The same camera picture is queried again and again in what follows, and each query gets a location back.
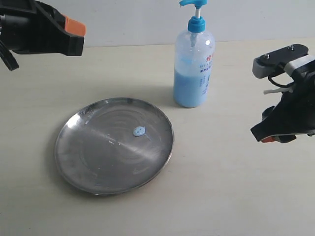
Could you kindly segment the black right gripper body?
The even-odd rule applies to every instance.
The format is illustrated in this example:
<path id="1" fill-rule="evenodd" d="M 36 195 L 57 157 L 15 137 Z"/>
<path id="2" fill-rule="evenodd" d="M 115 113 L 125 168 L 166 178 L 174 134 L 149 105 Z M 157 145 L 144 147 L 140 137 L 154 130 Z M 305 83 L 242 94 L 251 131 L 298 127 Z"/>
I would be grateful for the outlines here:
<path id="1" fill-rule="evenodd" d="M 297 120 L 315 119 L 315 73 L 307 73 L 302 83 L 296 84 L 293 92 L 282 95 L 286 118 Z"/>

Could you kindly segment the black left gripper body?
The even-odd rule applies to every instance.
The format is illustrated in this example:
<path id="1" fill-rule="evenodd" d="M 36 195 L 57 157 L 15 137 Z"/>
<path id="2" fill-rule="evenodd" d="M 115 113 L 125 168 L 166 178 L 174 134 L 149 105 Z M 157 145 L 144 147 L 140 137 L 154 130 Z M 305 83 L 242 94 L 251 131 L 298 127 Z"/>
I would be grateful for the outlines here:
<path id="1" fill-rule="evenodd" d="M 0 40 L 16 53 L 34 53 L 37 8 L 34 0 L 0 2 Z"/>

